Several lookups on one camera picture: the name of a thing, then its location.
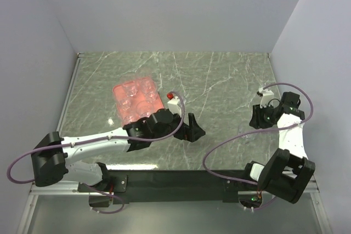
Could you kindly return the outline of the clear glass table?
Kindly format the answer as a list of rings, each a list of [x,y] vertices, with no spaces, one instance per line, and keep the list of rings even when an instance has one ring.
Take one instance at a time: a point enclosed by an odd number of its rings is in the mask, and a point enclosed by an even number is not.
[[[155,87],[145,89],[144,96],[147,102],[155,102],[158,99],[158,91]]]

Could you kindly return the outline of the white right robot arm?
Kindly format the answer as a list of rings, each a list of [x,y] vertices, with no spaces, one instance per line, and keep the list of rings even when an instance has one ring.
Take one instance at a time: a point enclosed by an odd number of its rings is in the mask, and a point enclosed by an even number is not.
[[[259,190],[295,204],[315,172],[315,163],[308,159],[304,149],[305,113],[299,109],[301,100],[298,94],[284,92],[274,106],[276,97],[271,90],[260,89],[257,94],[261,101],[253,106],[249,126],[254,129],[277,126],[279,147],[267,164],[252,161],[245,166],[242,185],[248,190],[258,186]]]

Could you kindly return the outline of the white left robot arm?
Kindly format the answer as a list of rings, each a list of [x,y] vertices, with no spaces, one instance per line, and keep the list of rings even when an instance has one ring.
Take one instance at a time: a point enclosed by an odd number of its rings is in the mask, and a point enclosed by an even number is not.
[[[177,113],[160,109],[149,117],[124,125],[110,132],[78,137],[61,137],[48,133],[31,154],[34,182],[37,187],[54,185],[62,180],[81,182],[105,191],[111,176],[104,163],[83,160],[107,152],[132,152],[148,148],[165,136],[195,142],[206,132],[197,124],[193,113],[188,123]]]

